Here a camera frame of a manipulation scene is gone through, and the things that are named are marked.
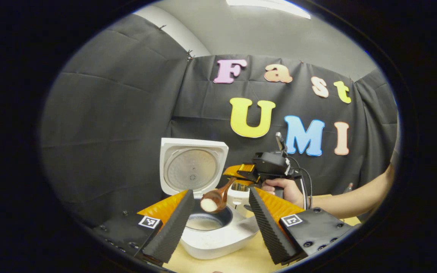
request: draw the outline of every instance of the wooden table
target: wooden table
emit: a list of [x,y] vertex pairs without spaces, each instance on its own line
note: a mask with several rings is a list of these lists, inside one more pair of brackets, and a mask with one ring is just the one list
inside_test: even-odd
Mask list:
[[[253,212],[248,211],[246,217],[253,215]],[[349,225],[360,223],[357,217],[342,219],[342,221]],[[190,256],[179,243],[170,262],[163,264],[163,267],[177,273],[213,273],[214,271],[222,273],[270,273],[286,266],[288,265],[275,265],[272,262],[260,231],[243,249],[211,260],[199,260]]]

